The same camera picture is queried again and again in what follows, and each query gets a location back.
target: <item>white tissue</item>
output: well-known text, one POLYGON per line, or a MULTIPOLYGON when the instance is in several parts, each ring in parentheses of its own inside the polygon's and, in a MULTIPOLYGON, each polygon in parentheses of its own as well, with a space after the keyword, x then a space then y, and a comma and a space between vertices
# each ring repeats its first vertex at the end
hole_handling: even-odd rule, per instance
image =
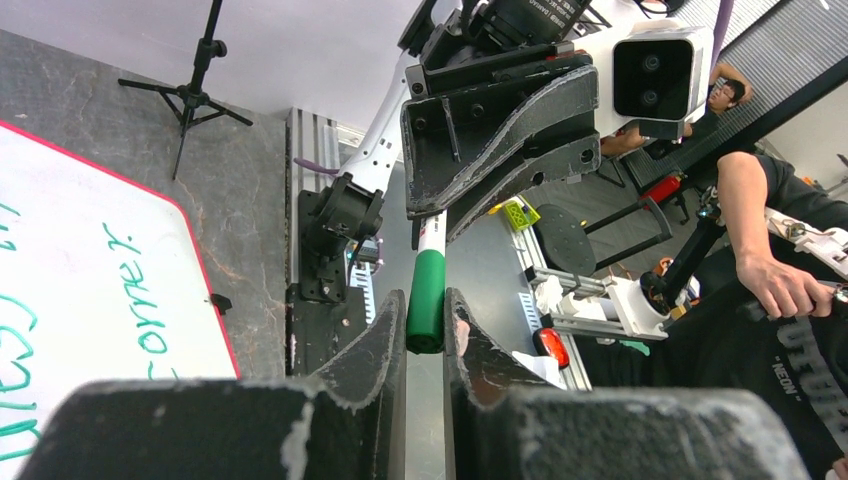
POLYGON ((559 364, 554 357, 534 357, 521 352, 512 352, 512 356, 527 370, 542 377, 551 385, 566 390, 562 375, 559 374, 559 364))
POLYGON ((546 281, 536 286, 534 294, 536 296, 536 308, 542 315, 547 315, 553 313, 556 306, 562 301, 562 285, 559 284, 557 277, 551 275, 546 281))

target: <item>tripod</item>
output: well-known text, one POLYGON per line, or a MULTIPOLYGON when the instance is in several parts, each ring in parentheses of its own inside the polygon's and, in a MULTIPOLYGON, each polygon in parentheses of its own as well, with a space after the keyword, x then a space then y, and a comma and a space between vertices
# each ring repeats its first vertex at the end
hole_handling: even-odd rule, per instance
POLYGON ((221 11, 221 2, 223 0, 212 0, 212 10, 209 12, 209 20, 206 23, 206 33, 197 43, 197 53, 194 55, 194 73, 191 76, 191 83, 188 85, 180 85, 177 88, 165 87, 162 85, 153 85, 151 83, 134 82, 132 80, 118 79, 118 84, 124 87, 139 88, 141 90, 150 90, 162 95, 165 103, 171 107, 171 111, 180 122, 180 149, 177 152, 177 161, 174 163, 174 173, 171 175, 171 180, 176 180, 177 169, 180 167, 180 157, 183 154, 183 145, 185 144, 185 136, 188 129, 203 122, 227 115, 239 122, 247 125, 253 125, 253 122, 242 117, 241 115, 224 108, 218 103, 213 102, 207 93, 203 91, 203 77, 206 75, 206 70, 209 69, 209 63, 215 57, 224 57, 227 55, 227 46, 221 40, 213 40, 215 34, 215 25, 218 23, 218 14, 221 11), (175 95, 183 102, 183 111, 174 105, 173 100, 168 95, 175 95), (209 115, 194 118, 194 111, 202 106, 207 106, 215 109, 214 113, 209 115))

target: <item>chair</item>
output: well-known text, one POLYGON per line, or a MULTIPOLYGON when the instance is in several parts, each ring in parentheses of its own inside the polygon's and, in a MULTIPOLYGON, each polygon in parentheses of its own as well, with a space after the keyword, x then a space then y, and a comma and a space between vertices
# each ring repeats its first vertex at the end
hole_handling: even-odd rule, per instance
POLYGON ((568 211, 556 205, 541 205, 536 208, 536 211, 541 218, 533 225, 533 229, 536 232, 542 255, 545 257, 548 267, 584 277, 591 276, 600 269, 620 262, 672 237, 671 227, 665 218, 665 214, 651 198, 640 199, 636 203, 585 228, 568 211), (654 220, 659 225, 660 233, 598 262, 589 241, 589 234, 644 208, 647 208, 653 214, 654 220))

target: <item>red light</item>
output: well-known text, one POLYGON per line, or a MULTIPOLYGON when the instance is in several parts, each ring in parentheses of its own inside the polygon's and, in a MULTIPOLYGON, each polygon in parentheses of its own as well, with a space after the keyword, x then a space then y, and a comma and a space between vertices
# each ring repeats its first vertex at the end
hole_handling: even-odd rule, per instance
POLYGON ((533 332, 533 345, 539 355, 554 357, 560 369, 568 366, 568 351, 553 328, 541 328, 533 332))

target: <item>camera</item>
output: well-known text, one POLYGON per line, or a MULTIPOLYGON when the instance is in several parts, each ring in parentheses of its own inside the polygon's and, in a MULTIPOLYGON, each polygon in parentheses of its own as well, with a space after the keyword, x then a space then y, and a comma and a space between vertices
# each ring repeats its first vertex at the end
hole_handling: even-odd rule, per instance
POLYGON ((624 117, 683 121, 702 102, 710 58, 701 29, 637 32, 613 47, 613 108, 624 117))

